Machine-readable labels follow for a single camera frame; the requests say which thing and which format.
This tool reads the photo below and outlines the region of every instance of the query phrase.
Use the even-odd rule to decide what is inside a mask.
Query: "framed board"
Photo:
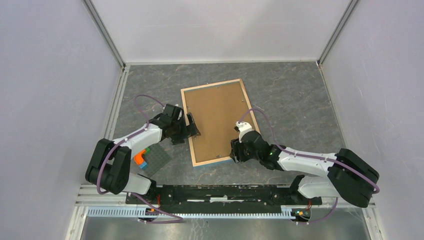
[[[236,122],[252,108],[243,81],[234,79],[184,88],[181,97],[184,112],[193,115],[201,134],[188,139],[193,166],[231,159],[230,142],[239,137],[234,129]],[[253,112],[244,121],[259,132]]]

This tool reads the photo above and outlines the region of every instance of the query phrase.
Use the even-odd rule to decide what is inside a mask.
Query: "white panel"
[[[318,59],[349,0],[93,0],[126,62]]]
[[[79,0],[3,0],[0,29],[0,238],[63,239],[120,68]]]
[[[379,173],[386,237],[423,239],[424,1],[360,1],[323,72],[348,147]]]

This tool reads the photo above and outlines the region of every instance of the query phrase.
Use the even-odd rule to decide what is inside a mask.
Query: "wooden frame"
[[[213,87],[213,86],[230,84],[230,83],[235,83],[235,82],[239,82],[240,83],[241,90],[243,92],[244,99],[246,100],[247,107],[248,107],[248,109],[251,109],[252,108],[252,105],[251,105],[251,103],[249,101],[248,94],[246,93],[245,85],[243,84],[242,79],[239,78],[239,79],[234,79],[234,80],[220,81],[220,82],[216,82],[216,83],[211,83],[211,84],[206,84],[206,85],[194,86],[194,87],[188,87],[188,88],[181,89],[182,106],[183,106],[184,112],[185,113],[188,113],[188,111],[187,111],[187,104],[186,104],[186,97],[185,97],[185,92],[186,91],[191,91],[191,90],[196,90],[196,89],[201,89],[201,88],[210,88],[210,87]],[[255,130],[259,132],[258,123],[257,123],[257,121],[255,119],[255,115],[254,115],[253,111],[250,112],[250,116],[252,118],[252,121],[253,121],[253,125],[254,125]],[[193,137],[189,137],[188,138],[188,143],[189,143],[189,146],[190,146],[190,154],[191,154],[191,161],[192,161],[193,167],[202,166],[202,165],[206,165],[206,164],[213,164],[213,163],[217,163],[217,162],[226,161],[226,160],[231,159],[229,157],[220,157],[220,158],[216,158],[216,159],[212,159],[212,160],[207,160],[207,161],[203,161],[203,162],[196,162],[195,150],[194,150],[194,145],[193,145]]]

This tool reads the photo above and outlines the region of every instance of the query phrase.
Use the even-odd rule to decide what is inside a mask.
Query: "gray marbled surface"
[[[138,94],[182,106],[180,89],[239,78],[243,79],[251,105],[265,110],[279,144],[320,153],[338,152],[343,147],[329,96],[314,62],[131,66],[114,137],[127,135],[144,124],[134,107],[133,98]],[[150,117],[162,110],[148,98],[140,98],[138,103]],[[264,118],[258,113],[255,116],[263,138],[272,143]],[[290,184],[299,174],[271,171],[255,160],[193,167],[188,141],[171,146],[166,139],[160,145],[172,160],[152,176],[158,184]]]

